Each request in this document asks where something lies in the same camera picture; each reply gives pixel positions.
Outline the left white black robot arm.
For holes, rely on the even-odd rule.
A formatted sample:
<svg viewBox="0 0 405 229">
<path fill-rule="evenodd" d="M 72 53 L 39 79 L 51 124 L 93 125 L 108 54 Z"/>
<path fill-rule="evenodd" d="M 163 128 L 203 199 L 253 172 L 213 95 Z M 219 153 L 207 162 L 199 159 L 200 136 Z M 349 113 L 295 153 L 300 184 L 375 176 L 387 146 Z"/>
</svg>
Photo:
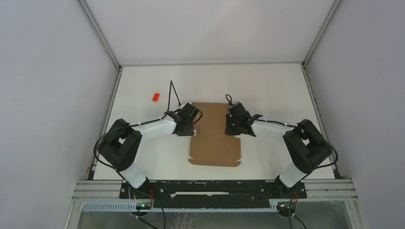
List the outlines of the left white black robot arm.
<svg viewBox="0 0 405 229">
<path fill-rule="evenodd" d="M 94 157 L 129 183 L 136 198 L 143 199 L 149 194 L 149 180 L 135 162 L 141 142 L 163 135 L 193 136 L 194 125 L 202 116 L 197 107 L 184 103 L 174 111 L 165 112 L 163 117 L 143 123 L 130 124 L 118 119 L 96 141 Z"/>
</svg>

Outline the brown cardboard box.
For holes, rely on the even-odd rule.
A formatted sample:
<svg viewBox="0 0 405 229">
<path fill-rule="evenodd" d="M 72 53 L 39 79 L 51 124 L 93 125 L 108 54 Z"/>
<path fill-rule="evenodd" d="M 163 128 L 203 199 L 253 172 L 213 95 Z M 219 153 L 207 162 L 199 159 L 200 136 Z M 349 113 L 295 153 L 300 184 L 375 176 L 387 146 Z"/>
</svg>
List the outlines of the brown cardboard box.
<svg viewBox="0 0 405 229">
<path fill-rule="evenodd" d="M 193 165 L 238 167 L 241 164 L 241 140 L 225 134 L 228 104 L 193 103 L 202 112 L 194 125 L 189 162 Z"/>
</svg>

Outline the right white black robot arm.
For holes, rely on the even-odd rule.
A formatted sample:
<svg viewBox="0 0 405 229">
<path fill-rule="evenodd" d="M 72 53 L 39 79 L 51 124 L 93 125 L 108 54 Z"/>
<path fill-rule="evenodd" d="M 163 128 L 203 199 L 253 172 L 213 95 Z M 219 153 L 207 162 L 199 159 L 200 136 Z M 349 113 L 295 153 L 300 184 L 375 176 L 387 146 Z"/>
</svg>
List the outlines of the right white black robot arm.
<svg viewBox="0 0 405 229">
<path fill-rule="evenodd" d="M 281 198 L 293 195 L 295 185 L 320 168 L 334 150 L 308 119 L 289 125 L 262 119 L 260 114 L 251 115 L 241 102 L 229 100 L 228 104 L 226 135 L 266 137 L 285 143 L 292 162 L 275 180 L 276 192 Z"/>
</svg>

